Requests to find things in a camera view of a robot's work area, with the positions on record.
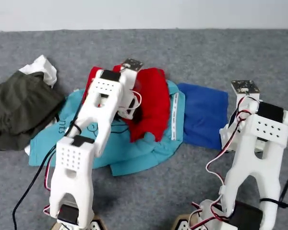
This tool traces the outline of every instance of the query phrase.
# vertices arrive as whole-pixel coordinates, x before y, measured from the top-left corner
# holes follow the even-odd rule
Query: blue cloth
[[[172,140],[171,116],[168,121],[168,129],[165,130],[160,142],[155,142],[155,137],[151,133],[146,133],[143,139],[130,142],[130,133],[125,131],[121,134],[111,133],[106,144],[105,150],[100,158],[95,158],[93,168],[106,165],[111,166],[114,176],[136,173],[154,167],[171,157],[183,140],[183,120],[185,97],[178,90],[178,87],[171,81],[167,81],[171,100],[171,110],[173,98],[178,93],[178,106],[176,113],[176,140]],[[40,165],[49,149],[60,140],[70,121],[76,113],[84,90],[76,91],[67,97],[66,104],[61,110],[60,121],[42,130],[34,139],[31,140],[29,164],[32,166]],[[113,121],[111,131],[121,132],[128,126],[123,121]],[[95,138],[98,134],[96,123],[91,123],[82,131],[82,136]]]
[[[219,130],[227,123],[227,92],[186,83],[178,88],[186,97],[183,142],[220,150]]]

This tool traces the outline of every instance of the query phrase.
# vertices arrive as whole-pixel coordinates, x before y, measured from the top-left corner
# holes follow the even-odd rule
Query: clothing tag
[[[173,108],[172,108],[172,138],[171,140],[176,140],[176,116],[177,116],[177,106],[178,106],[178,96],[179,93],[174,94],[174,100],[173,100]]]

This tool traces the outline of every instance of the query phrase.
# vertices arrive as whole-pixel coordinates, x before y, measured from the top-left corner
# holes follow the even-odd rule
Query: red shirt
[[[92,83],[96,72],[101,69],[93,67],[89,74],[84,97]],[[114,72],[120,71],[120,65],[113,68]],[[131,142],[144,137],[146,132],[155,136],[155,141],[162,139],[164,131],[168,127],[170,115],[170,99],[168,85],[162,69],[149,68],[138,72],[133,88],[142,96],[142,119],[139,122],[123,119],[129,126]]]

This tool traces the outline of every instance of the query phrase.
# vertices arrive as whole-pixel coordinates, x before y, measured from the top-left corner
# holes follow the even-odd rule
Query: gray carpet
[[[253,79],[266,102],[288,110],[288,30],[110,30],[0,33],[0,82],[44,54],[59,70],[57,90],[83,88],[93,65],[111,68],[127,57],[159,67],[176,83],[188,82],[230,93],[230,81]],[[205,172],[216,151],[182,144],[168,161],[133,175],[112,177],[108,167],[94,170],[94,208],[109,230],[169,230],[176,216],[192,211],[191,201],[215,199],[219,181]],[[213,169],[223,175],[233,155]],[[37,167],[23,152],[0,152],[0,230],[13,229],[12,209]],[[288,177],[288,147],[280,181]],[[248,178],[238,199],[258,206],[255,180]],[[48,230],[54,219],[42,214],[48,204],[43,178],[16,214],[20,230]],[[288,209],[280,209],[275,229],[288,229]]]

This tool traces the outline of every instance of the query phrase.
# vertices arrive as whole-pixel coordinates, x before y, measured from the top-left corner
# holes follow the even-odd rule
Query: cloth
[[[161,141],[155,142],[154,135],[147,132],[143,139],[130,142],[130,131],[126,130],[126,123],[121,120],[113,121],[112,131],[105,150],[100,158],[94,159],[93,168],[110,165],[114,176],[126,175],[154,167],[174,154],[183,139],[185,97],[171,81],[168,81],[168,90],[172,112],[167,123],[168,128]],[[31,140],[30,165],[40,165],[49,149],[63,137],[76,113],[83,93],[84,90],[79,90],[70,94],[59,113],[60,121],[42,130]],[[82,131],[81,135],[95,138],[97,134],[97,125],[92,123]]]
[[[0,150],[23,150],[61,109],[64,95],[43,78],[17,71],[0,84]]]
[[[115,66],[113,71],[119,72],[120,67],[121,65]],[[91,69],[84,97],[86,97],[88,88],[99,69],[101,68],[93,67]],[[155,136],[155,141],[160,141],[167,128],[170,112],[168,87],[164,71],[157,68],[140,70],[133,90],[142,96],[140,106],[142,114],[140,120],[124,119],[129,126],[131,142],[143,138],[146,132],[152,133]]]
[[[43,72],[43,80],[51,88],[57,82],[57,70],[44,55],[39,56],[32,64],[22,67],[19,71],[25,74]]]
[[[186,83],[178,88],[186,97],[183,142],[220,150],[219,130],[227,123],[227,92]]]

